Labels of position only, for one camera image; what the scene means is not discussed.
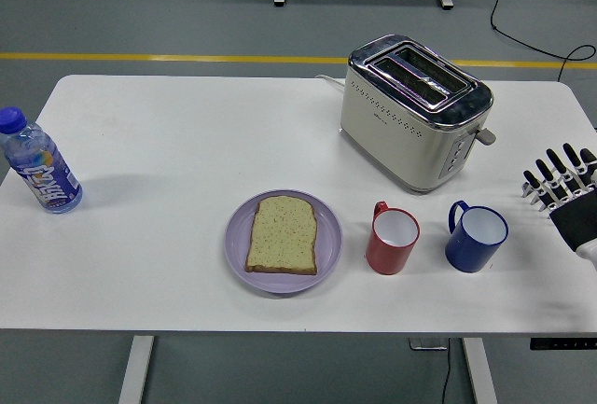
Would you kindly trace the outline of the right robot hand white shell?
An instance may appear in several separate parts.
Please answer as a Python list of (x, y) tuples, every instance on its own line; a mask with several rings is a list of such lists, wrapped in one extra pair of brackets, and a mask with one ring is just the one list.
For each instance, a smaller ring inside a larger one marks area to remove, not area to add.
[(564, 158), (552, 148), (535, 161), (539, 174), (526, 170), (523, 198), (538, 204), (566, 245), (580, 258), (596, 263), (596, 155), (588, 148), (562, 145)]

